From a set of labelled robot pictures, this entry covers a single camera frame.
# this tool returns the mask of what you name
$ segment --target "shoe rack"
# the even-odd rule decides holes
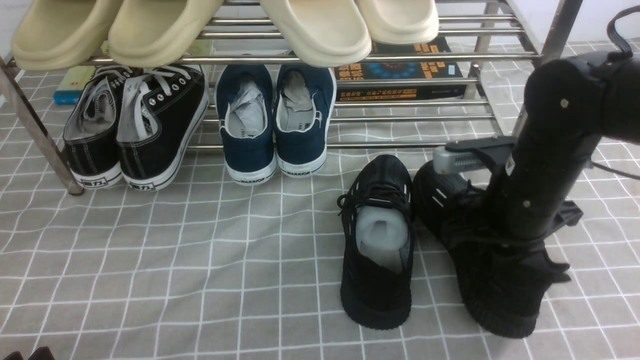
[[[455,15],[443,16],[440,23],[445,27],[440,30],[440,36],[451,37],[477,37],[476,47],[473,53],[429,53],[412,55],[372,54],[363,62],[424,62],[424,61],[467,61],[471,63],[468,76],[465,78],[450,79],[421,79],[421,80],[364,80],[341,81],[340,90],[357,89],[362,86],[442,86],[465,85],[466,92],[462,99],[439,99],[428,101],[353,101],[337,102],[338,109],[347,108],[404,108],[404,107],[434,107],[434,106],[483,106],[485,113],[473,113],[465,115],[419,115],[419,116],[362,116],[362,117],[335,117],[332,124],[367,123],[367,122],[440,122],[440,121],[478,121],[490,120],[494,125],[497,135],[503,135],[508,130],[500,125],[496,117],[494,103],[484,90],[482,77],[483,63],[486,61],[520,61],[529,60],[535,67],[557,59],[562,54],[565,43],[569,37],[573,24],[582,5],[582,0],[558,0],[558,7],[551,24],[550,31],[544,44],[539,45],[531,39],[531,29],[522,14],[518,11],[514,0],[436,0],[437,3],[483,3],[484,12],[479,15]],[[229,6],[259,6],[257,0],[227,0]],[[508,26],[496,27],[495,25],[507,24]],[[271,21],[267,18],[213,18],[210,26],[268,26]],[[521,53],[489,53],[489,43],[493,36],[516,37],[524,52]],[[281,39],[277,30],[269,31],[207,31],[201,32],[201,39]],[[298,63],[300,59],[295,56],[208,56],[208,57],[183,57],[179,63],[187,64],[282,64]],[[111,65],[114,61],[106,56],[94,56],[83,65]],[[42,151],[60,181],[64,184],[69,194],[81,195],[83,189],[76,183],[67,167],[62,152],[47,132],[40,117],[36,114],[27,97],[15,80],[19,70],[11,56],[5,61],[0,59],[0,94],[13,105],[22,125],[27,129],[33,141]],[[210,115],[205,118],[205,124],[217,124],[215,118],[215,105],[209,106]],[[527,121],[527,113],[521,109],[513,134],[517,136]],[[430,141],[386,141],[386,142],[333,142],[328,144],[329,149],[407,149],[407,148],[434,148],[444,145],[443,142]],[[198,144],[189,147],[192,150],[220,151],[222,144]]]

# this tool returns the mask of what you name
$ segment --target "beige slide sandal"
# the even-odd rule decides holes
[[[109,32],[111,57],[131,67],[178,60],[224,0],[124,0]]]
[[[34,0],[12,39],[24,70],[74,67],[93,55],[115,19],[122,0]]]
[[[260,0],[260,5],[309,65],[347,65],[371,52],[367,25],[353,0]]]
[[[383,44],[421,44],[438,36],[435,0],[356,0],[371,38]]]

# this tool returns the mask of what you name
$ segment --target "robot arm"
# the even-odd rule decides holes
[[[620,42],[616,19],[609,34]],[[529,121],[518,139],[469,140],[434,152],[439,174],[492,171],[483,207],[500,233],[534,240],[577,223],[582,212],[565,198],[602,137],[640,143],[640,60],[626,42],[618,45],[620,53],[597,51],[538,67],[525,86]]]

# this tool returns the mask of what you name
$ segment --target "black canvas sneaker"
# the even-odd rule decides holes
[[[127,184],[143,191],[167,187],[208,105],[199,65],[168,65],[128,80],[116,138]]]
[[[437,174],[431,161],[417,172],[412,190],[415,214],[447,249],[471,316],[498,336],[531,335],[545,292],[570,281],[569,264],[551,261],[542,241],[510,240],[475,226],[486,224],[479,220],[487,216],[480,206],[484,190],[458,174]],[[464,229],[466,237],[450,236],[452,228]]]
[[[360,325],[399,327],[411,311],[415,233],[411,177],[398,160],[381,155],[338,198],[346,246],[340,299]]]
[[[122,178],[116,132],[124,83],[142,73],[122,66],[99,67],[84,87],[65,125],[64,153],[71,173],[84,188],[107,188]]]

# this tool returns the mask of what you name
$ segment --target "grid pattern mat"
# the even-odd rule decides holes
[[[634,46],[640,50],[638,41]],[[572,44],[565,54],[594,49],[611,47]],[[496,111],[509,127],[531,70],[526,62],[485,67]],[[51,102],[62,75],[27,72],[20,80],[57,139],[71,112]],[[393,114],[470,111],[484,112],[410,108]],[[474,323],[461,305],[447,254],[421,227],[411,316],[399,329],[371,331],[340,306],[344,235],[335,201],[382,151],[332,151],[312,179],[277,175],[254,188],[232,183],[220,155],[192,152],[161,192],[121,184],[71,197],[9,104],[0,109],[0,124],[0,357],[48,345],[61,360],[640,358],[636,181],[601,170],[581,175],[571,197],[584,210],[583,221],[547,241],[554,259],[571,263],[573,281],[550,289],[536,332],[526,340],[498,338]],[[488,122],[424,122],[336,125],[329,136],[453,140],[492,134]],[[215,127],[204,126],[193,141],[217,137]],[[413,174],[429,158],[422,150],[386,152]],[[604,140],[594,160],[640,173],[640,147]],[[488,179],[486,172],[473,178]]]

